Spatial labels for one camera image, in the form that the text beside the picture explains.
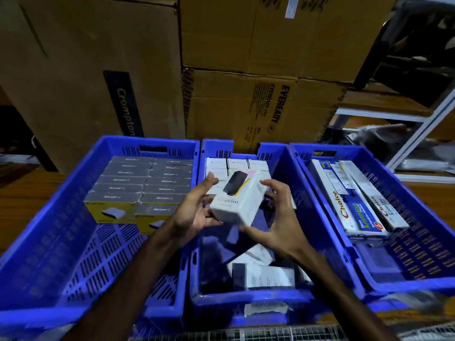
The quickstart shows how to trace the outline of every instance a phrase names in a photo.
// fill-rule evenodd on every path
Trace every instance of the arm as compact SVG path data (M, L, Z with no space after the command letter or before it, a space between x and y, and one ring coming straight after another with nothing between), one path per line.
M269 232L254 227L241 227L241 230L280 256L292 258L305 270L314 282L315 293L332 310L350 340L399 340L378 316L346 288L325 258L309 244L292 208L289 187L274 179L261 183L276 192L267 192L275 201L275 220Z
M114 284L66 334L69 340L126 340L131 327L172 255L205 226L217 224L208 217L204 196L218 179L209 173L192 189L177 211L141 246L139 252Z

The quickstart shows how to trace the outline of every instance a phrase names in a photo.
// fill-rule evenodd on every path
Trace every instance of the large brown cardboard box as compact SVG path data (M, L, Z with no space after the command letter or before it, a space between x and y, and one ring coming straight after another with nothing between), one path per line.
M184 138L177 11L2 0L0 85L62 173L104 134Z
M258 142L315 142L349 84L187 69L183 99L189 139L233 139L253 153Z
M187 67L354 81L395 0L180 0Z

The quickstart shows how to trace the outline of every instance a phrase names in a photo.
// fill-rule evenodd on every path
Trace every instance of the hand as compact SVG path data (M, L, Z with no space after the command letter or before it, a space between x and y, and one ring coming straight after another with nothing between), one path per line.
M173 236L178 238L179 246L182 247L193 239L203 227L221 224L213 218L208 208L204 205L213 201L215 195L206 195L208 190L218 183L212 172L185 196L182 203L170 217L170 225L173 227Z
M289 186L274 179L262 180L261 184L275 191L266 192L266 196L275 202L275 220L268 232L251 226L241 226L240 230L281 257L301 260L302 252L313 248L308 243L295 215Z

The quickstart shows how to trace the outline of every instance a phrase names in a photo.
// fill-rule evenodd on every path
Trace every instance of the stack of gray boxes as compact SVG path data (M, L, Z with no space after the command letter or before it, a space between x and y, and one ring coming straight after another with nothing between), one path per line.
M193 160L112 157L84 202L98 223L137 223L142 234L167 219L190 190Z

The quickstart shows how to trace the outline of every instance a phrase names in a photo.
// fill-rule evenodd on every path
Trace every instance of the forearm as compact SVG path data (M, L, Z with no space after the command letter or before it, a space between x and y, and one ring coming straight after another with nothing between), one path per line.
M325 258L310 248L296 256L314 282L316 295L323 299L350 340L398 340L390 329L368 309L334 274Z
M172 228L163 224L141 246L114 284L65 336L68 340L126 340L160 276L178 249Z

